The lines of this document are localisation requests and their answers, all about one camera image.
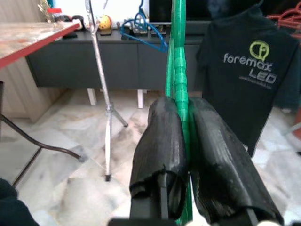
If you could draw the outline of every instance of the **tripod leg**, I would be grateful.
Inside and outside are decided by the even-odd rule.
[[[111,180],[111,130],[112,113],[108,114],[107,126],[105,130],[105,180]]]
[[[115,109],[113,109],[113,114],[124,127],[128,127],[127,122],[121,117],[121,115]]]

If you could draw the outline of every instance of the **white wall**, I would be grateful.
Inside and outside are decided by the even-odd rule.
[[[133,18],[138,12],[141,0],[109,0],[105,11],[103,12],[104,0],[92,0],[93,12],[96,16],[102,14],[108,15],[113,26],[116,22],[123,22],[124,19]],[[86,17],[85,0],[54,0],[54,6],[60,7],[64,14],[82,15]],[[149,13],[149,0],[144,0],[143,9],[146,14]]]

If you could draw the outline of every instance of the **table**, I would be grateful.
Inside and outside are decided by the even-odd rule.
[[[6,65],[25,57],[26,55],[42,48],[43,46],[53,42],[61,36],[64,36],[79,27],[78,23],[64,22],[59,24],[48,23],[6,23],[0,24],[0,69]],[[3,82],[0,81],[0,113],[2,106]],[[0,114],[0,122],[4,121],[14,131],[19,133],[29,142],[38,146],[36,153],[32,156],[24,169],[13,182],[16,186],[22,179],[24,174],[36,160],[42,149],[58,151],[68,154],[79,161],[83,158],[78,154],[60,147],[49,146],[43,144],[32,137],[28,136],[24,131],[17,127],[12,121]]]

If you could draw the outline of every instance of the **white table leg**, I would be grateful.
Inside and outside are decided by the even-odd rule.
[[[138,108],[143,109],[143,89],[137,90]]]
[[[94,89],[87,89],[91,106],[96,106],[97,99]]]

